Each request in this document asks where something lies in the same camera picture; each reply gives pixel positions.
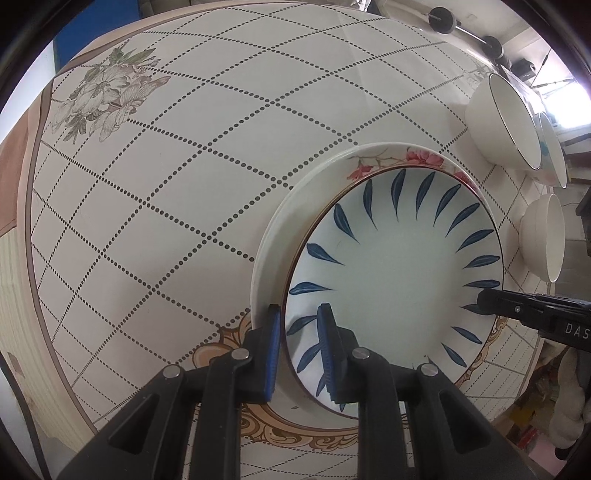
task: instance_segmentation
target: plate rim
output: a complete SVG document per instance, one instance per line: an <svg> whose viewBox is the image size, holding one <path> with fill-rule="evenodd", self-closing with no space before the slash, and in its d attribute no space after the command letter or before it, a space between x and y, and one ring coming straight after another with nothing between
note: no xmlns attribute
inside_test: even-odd
<svg viewBox="0 0 591 480"><path fill-rule="evenodd" d="M336 415L342 416L342 417L346 417L348 419L354 419L357 420L359 417L353 417L351 415L347 415L343 412L340 411L335 411L332 410L331 408L328 408L326 405L324 405L321 401L318 400L318 398L316 398L314 395L312 395L312 393L306 388L306 386L303 384L303 382L301 381L299 375L296 372L296 369L291 361L291 356L290 356L290 352L289 352L289 348L287 346L287 332L285 330L285 314L286 314L286 310L287 310L287 298L289 295L289 289L290 289L290 285L291 285L291 280L293 278L293 275L295 273L296 270L296 266L298 263L298 260L300 259L300 256L302 255L302 252L304 250L304 248L306 247L306 243L307 241L310 239L312 233L316 230L316 228L318 227L319 223L324 219L324 217L330 212L330 210L335 206L335 204L341 199L343 198L345 195L347 195L351 190L357 188L358 185L368 181L369 179L381 175L381 174L385 174L387 172L390 172L392 170L401 170L403 168L423 168L425 170L433 170L433 171L438 171L441 172L455 180L457 180L461 185L465 186L468 191L470 191L470 193L472 195L474 195L474 197L477 198L478 202L480 204L482 204L485 208L484 210L486 211L486 214L488 215L489 219L491 220L491 223L494 227L495 230L495 235L496 235L496 239L498 241L499 244L499 250L501 252L501 267L502 267L502 278L501 278L501 289L504 288L505 286L505 258L503 256L503 245L501 242L501 237L499 236L499 229L496 226L495 223L495 219L492 216L492 213L488 207L488 205L480 198L480 196L474 191L474 189L468 185L465 181L463 181L462 179L455 177L454 175L441 170L439 168L435 168L429 165L418 165L418 164L406 164L406 165L396 165L396 166L392 166L392 167L385 167L382 168L380 170L374 171L369 173L368 175L366 175L365 177L362 177L360 179L358 179L357 181L354 181L353 183L351 183L351 185L348 185L345 189L343 189L341 192L339 192L338 195L336 195L331 201L330 203L328 203L323 209L322 211L316 216L316 218L314 219L314 222L310 225L310 227L308 228L308 230L306 230L306 234L302 237L302 240L300 241L300 244L297 248L297 251L293 257L293 259L290 262L290 268L288 270L288 275L287 275L287 279L285 281L285 286L283 288L283 293L281 294L281 304L280 304L280 341L281 341L281 346L282 346L282 350L285 352L285 357L287 359L287 366L288 369L290 370L290 372L292 373L292 375L295 377L295 381L298 383L298 385L302 388L302 390L304 391L305 395L309 396L313 401L315 401L318 405L322 406L323 408L325 408L326 410L328 410L331 413L334 413ZM495 327L495 323L496 323L496 316L495 316L495 320L492 322L491 325L491 329L488 332L488 336L491 334L492 329ZM480 353L482 353L482 350L484 349L485 343L482 342L482 346L480 347L480 351L476 354L476 358L478 357L478 355L480 355ZM468 367L466 368L466 371L470 368L470 365L473 363L470 362L470 364L468 365Z"/></svg>

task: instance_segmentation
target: ceramic plate with floral rim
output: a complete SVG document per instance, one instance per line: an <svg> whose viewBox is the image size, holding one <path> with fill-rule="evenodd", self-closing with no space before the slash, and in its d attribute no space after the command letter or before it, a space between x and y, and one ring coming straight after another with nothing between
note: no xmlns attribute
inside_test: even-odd
<svg viewBox="0 0 591 480"><path fill-rule="evenodd" d="M454 175L470 186L488 208L470 176L454 162L428 148L408 143L376 143L340 153L297 183L265 230L252 273L251 315L255 327L261 325L270 303L281 303L290 265L301 239L326 205L367 175L407 164L426 165Z"/></svg>

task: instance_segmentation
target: bowl rim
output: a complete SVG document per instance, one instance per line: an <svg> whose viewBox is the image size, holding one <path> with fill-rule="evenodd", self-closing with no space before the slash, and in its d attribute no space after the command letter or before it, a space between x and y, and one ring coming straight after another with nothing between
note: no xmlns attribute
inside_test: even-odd
<svg viewBox="0 0 591 480"><path fill-rule="evenodd" d="M556 280L558 280L558 277L560 276L560 272L562 271L562 266L564 264L564 247L563 247L563 259L562 262L560 263L560 268L558 269L558 273L556 275L550 275L551 273L554 274L554 272L550 271L550 263L548 261L548 250L550 248L550 243L548 241L548 237L550 236L550 217L549 217L549 213L550 213L550 203L558 203L558 209L557 211L560 212L560 218L562 219L561 224L562 224L562 233L563 236L566 239L566 234L565 234L565 225L564 225L564 213L562 211L562 206L560 204L560 199L558 198L558 195L556 195L555 193L547 193L546 195L542 195L540 197L540 199L544 198L544 209L545 209L545 218L546 218L546 222L544 225L544 229L545 229L545 235L544 235L544 255L545 255L545 270L546 273L548 274L548 279L550 280L550 282L555 283Z"/></svg>
<svg viewBox="0 0 591 480"><path fill-rule="evenodd" d="M545 122L547 123L548 126L550 126L550 128L552 128L552 123L550 122L550 119L548 118L548 115L546 115L545 112L538 112L534 115L534 125L535 125L535 130L538 132L538 137L541 141L545 142L546 146L548 147L548 142L546 141L546 132L544 129ZM553 132L554 136L556 137L558 144L560 145L560 140L558 139L558 135L556 135L556 132L554 132L554 129L552 129L552 132ZM556 164L553 160L553 156L549 152L549 148L548 148L548 155L542 154L542 157L544 157L544 156L547 156L550 159L552 169L554 170L554 174L556 175L556 179L558 180L558 183L560 184L560 186L562 188L566 188L566 184L568 183L568 175L566 174L566 162L564 160L564 154L562 152L562 148L560 149L560 156L561 156L561 165L564 167L564 184L563 184L562 180L558 177L558 172L556 171Z"/></svg>
<svg viewBox="0 0 591 480"><path fill-rule="evenodd" d="M503 123L503 127L505 127L505 131L507 132L507 134L509 135L509 138L511 139L511 141L513 142L513 145L515 146L515 149L517 150L517 153L519 154L519 156L521 157L521 159L525 162L525 164L527 165L528 168L532 169L532 170L539 170L541 168L541 160L542 160L542 151L540 150L540 163L538 164L537 168L534 167L533 165L531 165L524 157L523 153L521 152L521 150L519 149L519 146L517 146L517 142L515 141L515 138L513 137L513 135L511 134L511 132L509 131L509 128L507 127L507 123L505 122L505 118L503 116L503 114L501 113L501 109L499 108L498 103L496 102L496 98L495 98L495 94L492 88L492 78L493 77L499 77L503 82L505 82L505 84L507 84L509 87L511 87L511 89L515 92L518 100L521 102L521 105L523 106L523 108L525 109L526 112L528 112L528 117L530 118L530 122L532 127L534 128L534 132L536 132L536 136L537 136L537 130L535 128L535 123L533 118L531 117L531 115L529 115L529 110L527 109L527 105L524 103L523 99L520 97L519 93L515 90L515 88L513 87L513 85L511 85L502 75L498 74L498 73L491 73L489 74L488 78L487 78L487 82L488 82L488 88L491 92L491 98L492 101L495 104L496 107L496 111L497 113L499 113L499 117L501 118L501 122Z"/></svg>

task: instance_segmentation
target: pink flower decoration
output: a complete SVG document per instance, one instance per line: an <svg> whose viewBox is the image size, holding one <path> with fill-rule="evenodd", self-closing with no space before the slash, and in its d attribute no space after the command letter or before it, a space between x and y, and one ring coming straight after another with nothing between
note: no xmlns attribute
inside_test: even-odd
<svg viewBox="0 0 591 480"><path fill-rule="evenodd" d="M443 158L427 150L407 150L406 160L408 163L417 165L431 165L433 167L443 165Z"/></svg>
<svg viewBox="0 0 591 480"><path fill-rule="evenodd" d="M360 164L359 167L357 167L357 169L354 170L353 173L347 177L347 179L348 180L359 180L366 173L369 173L373 167L374 167L373 165L361 165Z"/></svg>

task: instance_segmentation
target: dotted grid pattern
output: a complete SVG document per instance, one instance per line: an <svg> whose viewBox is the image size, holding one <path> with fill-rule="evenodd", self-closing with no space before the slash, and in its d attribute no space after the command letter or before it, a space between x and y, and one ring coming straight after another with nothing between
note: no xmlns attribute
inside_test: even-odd
<svg viewBox="0 0 591 480"><path fill-rule="evenodd" d="M155 48L152 74L170 80L104 142L95 134L73 144L48 125L110 50L60 78L31 207L44 320L97 428L163 366L191 368L199 346L249 312L252 262L278 204L353 145L406 141L460 164L499 227L505 288L545 291L517 235L540 187L490 165L466 134L463 108L483 66L463 52L400 22L309 4L210 11L121 47ZM489 417L518 390L511 376L523 378L535 346L534 331L511 327L463 386ZM335 473L336 453L304 453L246 443L243 475L355 474L353 460Z"/></svg>

